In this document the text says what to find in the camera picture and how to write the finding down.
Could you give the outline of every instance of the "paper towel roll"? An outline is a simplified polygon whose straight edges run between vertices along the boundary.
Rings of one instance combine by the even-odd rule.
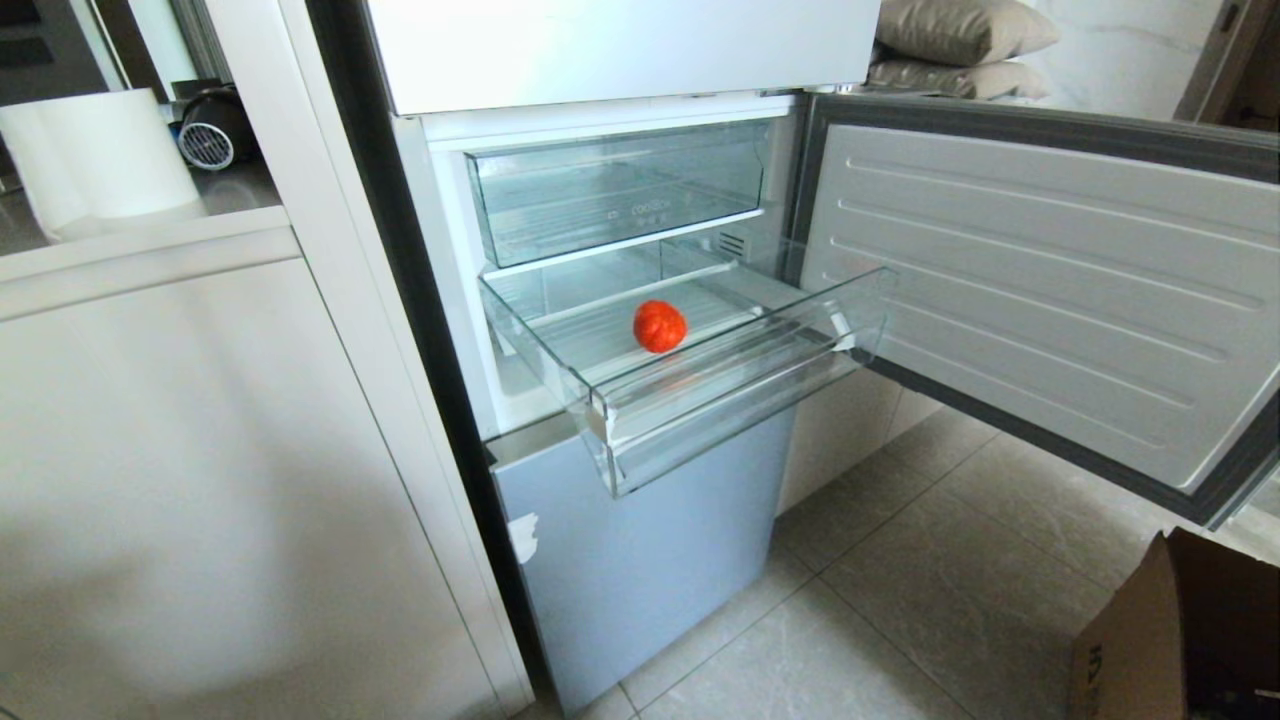
[[[150,90],[0,108],[0,135],[40,228],[55,242],[69,240],[61,231],[77,222],[198,206]]]

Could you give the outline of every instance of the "cardboard box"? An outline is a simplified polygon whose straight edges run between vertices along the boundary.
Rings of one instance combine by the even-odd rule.
[[[1183,529],[1075,639],[1073,720],[1280,717],[1280,569]]]

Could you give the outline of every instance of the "upper freezer door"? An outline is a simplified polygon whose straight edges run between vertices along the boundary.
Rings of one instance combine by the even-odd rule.
[[[881,372],[1201,523],[1274,461],[1274,136],[813,102],[796,273],[899,272]]]
[[[398,115],[867,77],[878,0],[378,0]]]

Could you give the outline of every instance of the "marble wall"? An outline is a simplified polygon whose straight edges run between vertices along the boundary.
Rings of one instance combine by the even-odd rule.
[[[1024,61],[1048,78],[1042,105],[1167,120],[1221,0],[1024,0],[1062,40]]]

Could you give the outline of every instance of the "refrigerator door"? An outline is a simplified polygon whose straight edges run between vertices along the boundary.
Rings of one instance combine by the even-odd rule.
[[[900,273],[873,369],[1211,523],[1275,461],[1275,136],[819,97],[804,287]]]
[[[867,77],[878,0],[369,3],[396,114]]]
[[[489,443],[567,717],[760,574],[794,415],[778,413],[621,500],[600,487],[566,415]]]

